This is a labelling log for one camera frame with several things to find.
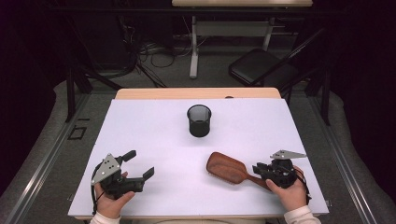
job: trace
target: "black chair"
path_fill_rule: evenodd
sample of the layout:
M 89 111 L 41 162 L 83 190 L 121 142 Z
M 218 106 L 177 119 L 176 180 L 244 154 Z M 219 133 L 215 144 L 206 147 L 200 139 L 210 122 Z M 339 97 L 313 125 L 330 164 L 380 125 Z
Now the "black chair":
M 282 97 L 288 95 L 289 104 L 292 87 L 320 69 L 319 66 L 315 66 L 306 72 L 299 72 L 290 61 L 323 32 L 324 29 L 318 30 L 282 59 L 263 49 L 253 49 L 230 64 L 229 75 L 247 87 L 275 87 Z

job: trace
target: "black curtain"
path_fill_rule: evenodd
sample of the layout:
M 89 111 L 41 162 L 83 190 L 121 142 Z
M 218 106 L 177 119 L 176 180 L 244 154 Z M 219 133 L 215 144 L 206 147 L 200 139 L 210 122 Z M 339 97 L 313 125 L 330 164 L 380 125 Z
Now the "black curtain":
M 64 65 L 50 47 L 43 20 L 33 2 L 0 3 L 1 194 L 50 116 L 53 88 L 64 80 Z
M 306 20 L 299 38 L 324 27 L 326 40 L 300 63 L 326 62 L 331 90 L 344 102 L 353 145 L 396 202 L 396 6 L 388 0 L 316 0 L 316 8 L 344 10 L 347 16 Z

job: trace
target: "gray floor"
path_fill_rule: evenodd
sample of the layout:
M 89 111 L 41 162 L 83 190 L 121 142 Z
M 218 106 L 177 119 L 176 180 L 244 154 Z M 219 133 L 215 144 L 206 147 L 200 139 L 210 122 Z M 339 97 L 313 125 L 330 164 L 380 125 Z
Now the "gray floor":
M 156 68 L 150 60 L 144 64 L 168 87 L 240 87 L 227 75 L 227 65 L 258 43 L 256 40 L 234 41 L 224 44 L 221 39 L 206 40 L 200 48 L 197 79 L 189 78 L 188 56 L 176 57 L 166 68 Z M 282 55 L 290 44 L 288 36 L 275 36 L 270 50 Z M 155 55 L 153 61 L 157 64 L 171 62 L 163 54 Z M 153 87 L 148 78 L 136 71 L 113 80 L 128 88 Z M 78 95 L 78 113 L 69 124 L 64 124 L 67 112 L 65 83 L 55 88 L 57 102 L 51 117 L 22 168 L 0 198 L 0 223 L 82 223 L 67 216 L 72 200 L 70 195 L 77 190 L 109 103 L 115 95 L 114 91 L 96 80 L 92 80 L 92 85 L 95 89 L 92 94 Z M 330 214 L 320 217 L 322 223 L 395 223 L 394 203 L 372 179 L 350 142 L 342 101 L 332 94 L 332 126 L 329 127 L 318 116 L 318 99 L 305 97 L 301 88 L 297 88 L 291 99 L 290 111 L 324 197 L 332 203 Z M 75 125 L 86 128 L 80 140 L 68 139 Z M 38 183 L 36 189 L 27 188 L 30 184 L 35 186 L 35 183 Z M 284 223 L 281 219 L 270 221 Z

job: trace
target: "dark background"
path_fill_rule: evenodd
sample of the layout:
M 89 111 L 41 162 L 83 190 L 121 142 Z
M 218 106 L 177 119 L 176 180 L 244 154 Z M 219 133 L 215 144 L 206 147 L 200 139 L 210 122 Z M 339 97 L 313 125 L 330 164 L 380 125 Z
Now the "dark background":
M 66 1 L 60 4 L 77 4 Z M 146 1 L 141 7 L 170 7 L 171 1 Z M 307 54 L 306 60 L 327 59 L 332 71 L 331 89 L 344 101 L 352 141 L 379 186 L 396 201 L 396 8 L 390 1 L 315 1 L 313 9 L 347 9 L 347 18 L 306 20 L 301 37 L 324 26 L 327 48 Z M 163 45 L 177 33 L 175 17 L 139 19 L 140 33 Z M 35 143 L 54 106 L 53 88 L 65 80 L 67 55 L 71 50 L 85 64 L 107 68 L 128 65 L 129 54 L 122 43 L 114 16 L 100 22 L 80 16 L 74 25 L 46 17 L 36 1 L 2 1 L 0 5 L 0 90 L 1 162 L 0 191 L 3 192 Z M 78 29 L 83 36 L 75 36 Z M 81 38 L 102 47 L 102 52 L 87 53 Z M 105 58 L 109 52 L 118 57 Z

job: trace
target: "human hand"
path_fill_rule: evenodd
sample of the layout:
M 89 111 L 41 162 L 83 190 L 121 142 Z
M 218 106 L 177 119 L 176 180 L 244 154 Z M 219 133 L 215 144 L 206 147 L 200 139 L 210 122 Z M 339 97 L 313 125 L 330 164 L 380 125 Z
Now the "human hand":
M 126 177 L 127 175 L 127 172 L 122 174 L 122 176 L 124 177 Z M 106 193 L 104 193 L 104 190 L 100 186 L 100 183 L 95 184 L 94 188 L 96 192 L 96 197 L 99 197 L 99 199 L 97 200 L 97 211 L 108 218 L 118 218 L 120 216 L 120 211 L 122 207 L 134 197 L 134 192 L 129 191 L 117 200 L 114 200 L 111 195 L 107 195 Z
M 297 166 L 294 166 L 294 169 L 300 171 L 296 173 L 299 177 L 304 179 L 303 171 Z M 286 189 L 282 189 L 271 179 L 266 179 L 265 183 L 268 188 L 279 197 L 288 212 L 306 205 L 305 186 L 299 179 L 296 179 L 294 184 Z

